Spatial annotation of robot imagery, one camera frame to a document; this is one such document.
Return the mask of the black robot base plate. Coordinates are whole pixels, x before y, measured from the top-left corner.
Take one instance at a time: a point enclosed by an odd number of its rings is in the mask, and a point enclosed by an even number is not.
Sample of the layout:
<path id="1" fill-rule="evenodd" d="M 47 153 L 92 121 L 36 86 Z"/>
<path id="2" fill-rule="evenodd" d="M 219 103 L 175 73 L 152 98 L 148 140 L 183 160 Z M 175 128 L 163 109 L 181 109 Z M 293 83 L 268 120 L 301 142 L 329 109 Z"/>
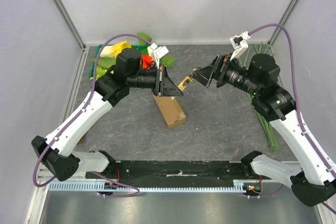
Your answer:
<path id="1" fill-rule="evenodd" d="M 232 186 L 234 180 L 259 181 L 246 165 L 230 161 L 119 161 L 102 175 L 135 187 Z"/>

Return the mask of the brown cardboard express box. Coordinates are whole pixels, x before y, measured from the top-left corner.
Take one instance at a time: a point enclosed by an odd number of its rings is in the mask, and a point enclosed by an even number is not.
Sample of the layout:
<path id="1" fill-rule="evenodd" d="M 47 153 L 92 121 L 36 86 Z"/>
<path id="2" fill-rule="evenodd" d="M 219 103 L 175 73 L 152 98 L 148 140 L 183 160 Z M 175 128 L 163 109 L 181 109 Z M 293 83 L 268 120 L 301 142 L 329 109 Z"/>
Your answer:
<path id="1" fill-rule="evenodd" d="M 169 129 L 186 122 L 186 115 L 175 97 L 153 96 Z"/>

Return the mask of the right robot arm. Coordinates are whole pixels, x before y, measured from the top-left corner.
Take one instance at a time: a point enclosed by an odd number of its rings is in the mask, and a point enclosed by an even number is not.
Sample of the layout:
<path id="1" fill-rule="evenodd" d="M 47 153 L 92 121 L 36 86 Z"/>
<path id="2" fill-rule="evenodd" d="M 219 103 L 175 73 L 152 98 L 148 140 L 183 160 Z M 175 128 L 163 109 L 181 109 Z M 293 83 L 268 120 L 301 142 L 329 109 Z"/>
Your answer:
<path id="1" fill-rule="evenodd" d="M 271 178 L 287 187 L 306 206 L 324 203 L 335 195 L 335 162 L 310 135 L 291 94 L 277 84 L 280 67 L 268 54 L 256 54 L 248 68 L 237 59 L 217 55 L 206 67 L 196 68 L 189 77 L 204 87 L 230 84 L 252 96 L 254 109 L 282 136 L 299 165 L 287 165 L 253 151 L 241 159 L 240 172 L 248 179 L 256 175 Z"/>

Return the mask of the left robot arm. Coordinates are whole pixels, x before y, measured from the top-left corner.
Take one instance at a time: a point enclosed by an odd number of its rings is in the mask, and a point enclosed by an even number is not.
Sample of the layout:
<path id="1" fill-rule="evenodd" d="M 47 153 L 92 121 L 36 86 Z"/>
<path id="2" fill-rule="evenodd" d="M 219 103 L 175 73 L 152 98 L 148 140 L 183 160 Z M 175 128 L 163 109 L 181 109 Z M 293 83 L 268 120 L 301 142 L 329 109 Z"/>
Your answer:
<path id="1" fill-rule="evenodd" d="M 47 136 L 36 136 L 32 146 L 42 163 L 60 182 L 76 172 L 97 172 L 103 178 L 115 173 L 113 158 L 105 151 L 76 152 L 75 146 L 87 131 L 125 98 L 131 88 L 150 89 L 158 97 L 181 97 L 183 92 L 169 77 L 160 59 L 168 53 L 165 46 L 149 46 L 154 65 L 144 69 L 141 53 L 123 49 L 115 64 L 95 84 L 81 106 Z"/>

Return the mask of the yellow utility knife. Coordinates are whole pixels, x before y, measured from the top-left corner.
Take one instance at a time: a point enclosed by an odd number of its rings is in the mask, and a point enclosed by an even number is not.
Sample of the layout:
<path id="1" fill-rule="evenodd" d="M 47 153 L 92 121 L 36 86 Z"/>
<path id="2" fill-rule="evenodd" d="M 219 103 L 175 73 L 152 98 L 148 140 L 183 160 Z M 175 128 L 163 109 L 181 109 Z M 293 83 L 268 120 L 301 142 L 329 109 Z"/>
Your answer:
<path id="1" fill-rule="evenodd" d="M 197 70 L 197 68 L 194 68 L 192 70 L 192 72 L 190 72 L 181 82 L 180 84 L 178 85 L 178 88 L 184 92 L 185 89 L 187 88 L 187 86 L 193 81 L 193 78 L 192 78 L 192 73 L 193 71 Z"/>

